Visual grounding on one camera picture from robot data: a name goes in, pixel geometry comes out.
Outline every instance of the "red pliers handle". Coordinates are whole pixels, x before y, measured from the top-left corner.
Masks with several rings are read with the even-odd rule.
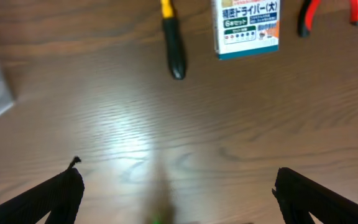
[[[351,24],[358,26],[358,0],[351,1]],[[307,37],[311,32],[314,14],[321,0],[305,0],[298,20],[298,34]]]

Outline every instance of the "teal box stripe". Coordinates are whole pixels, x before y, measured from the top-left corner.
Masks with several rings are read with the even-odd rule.
[[[218,54],[218,58],[220,60],[228,60],[232,58],[244,57],[244,56],[255,55],[255,54],[263,54],[263,53],[269,53],[274,51],[278,51],[278,45],[274,45],[270,47],[261,47],[252,50],[243,50],[241,52],[233,52],[228,54]]]

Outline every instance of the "box label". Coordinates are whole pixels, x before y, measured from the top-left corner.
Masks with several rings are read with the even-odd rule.
[[[224,31],[225,44],[235,44],[239,42],[252,41],[255,39],[256,39],[256,26],[249,26],[249,27]]]
[[[276,12],[250,17],[251,24],[255,24],[255,23],[259,23],[259,22],[276,21],[276,20],[277,20]]]
[[[248,17],[242,17],[237,19],[226,19],[224,21],[224,28],[246,26],[247,24],[248,24]]]

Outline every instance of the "screwdriver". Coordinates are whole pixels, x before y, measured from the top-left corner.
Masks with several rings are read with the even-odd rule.
[[[168,66],[176,80],[186,77],[186,55],[179,31],[179,22],[170,0],[161,0],[162,27],[167,43]]]

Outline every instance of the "screwdriver handle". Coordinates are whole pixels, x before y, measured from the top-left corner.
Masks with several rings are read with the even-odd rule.
[[[162,27],[167,43],[168,66],[176,80],[186,77],[186,53],[179,31],[179,22],[176,17],[164,18]]]

